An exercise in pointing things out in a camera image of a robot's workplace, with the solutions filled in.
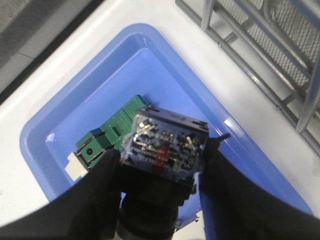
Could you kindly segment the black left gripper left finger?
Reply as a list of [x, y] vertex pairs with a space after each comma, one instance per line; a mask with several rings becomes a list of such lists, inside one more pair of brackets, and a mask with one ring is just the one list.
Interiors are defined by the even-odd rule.
[[2, 240], [112, 240], [121, 193], [120, 152], [106, 151], [95, 167], [54, 201], [0, 228]]

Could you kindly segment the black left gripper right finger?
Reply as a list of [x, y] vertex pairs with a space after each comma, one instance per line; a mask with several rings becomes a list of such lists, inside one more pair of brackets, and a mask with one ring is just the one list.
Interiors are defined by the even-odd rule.
[[229, 133], [209, 138], [199, 176], [208, 240], [318, 240], [319, 218], [278, 199], [255, 184], [220, 152]]

